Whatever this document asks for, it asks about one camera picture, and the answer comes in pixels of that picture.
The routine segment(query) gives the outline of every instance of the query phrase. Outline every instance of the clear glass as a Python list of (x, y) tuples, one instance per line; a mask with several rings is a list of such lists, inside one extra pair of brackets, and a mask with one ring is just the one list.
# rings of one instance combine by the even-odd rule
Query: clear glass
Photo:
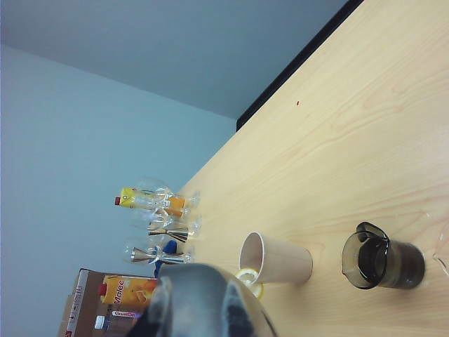
[(357, 288), (411, 289), (424, 277), (424, 256), (409, 243), (390, 240), (378, 227), (357, 226), (342, 252), (342, 272)]
[(201, 216), (179, 218), (168, 214), (165, 209), (132, 209), (131, 224), (145, 230), (188, 228), (192, 235), (197, 235), (201, 227)]
[(191, 197), (175, 194), (163, 181), (156, 178), (143, 178), (136, 188), (141, 194), (136, 195), (135, 204), (144, 209), (165, 209), (174, 216), (183, 216), (196, 208), (199, 192)]
[(441, 269), (449, 276), (449, 225), (443, 227), (436, 241), (434, 260), (439, 263)]
[(150, 239), (128, 238), (125, 241), (122, 258), (128, 263), (141, 265), (156, 261), (167, 264), (190, 263), (193, 261), (193, 249), (184, 254), (169, 254), (162, 251), (162, 245), (154, 244)]

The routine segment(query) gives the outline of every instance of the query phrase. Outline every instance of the beige cup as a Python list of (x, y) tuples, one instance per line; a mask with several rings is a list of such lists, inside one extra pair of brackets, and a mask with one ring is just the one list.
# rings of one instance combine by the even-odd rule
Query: beige cup
[(255, 283), (305, 283), (311, 275), (310, 252), (302, 247), (251, 232), (240, 250), (239, 268), (259, 272)]

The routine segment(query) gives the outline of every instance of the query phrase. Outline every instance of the wood grain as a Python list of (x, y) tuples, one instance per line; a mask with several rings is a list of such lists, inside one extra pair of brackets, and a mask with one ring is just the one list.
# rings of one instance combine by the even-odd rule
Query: wood grain
[[(431, 257), (449, 221), (448, 107), (449, 1), (365, 0), (182, 189), (201, 191), (197, 260), (236, 272), (252, 230), (309, 249), (307, 284), (265, 288), (280, 336), (447, 336), (449, 278)], [(423, 251), (419, 287), (346, 280), (364, 220)]]

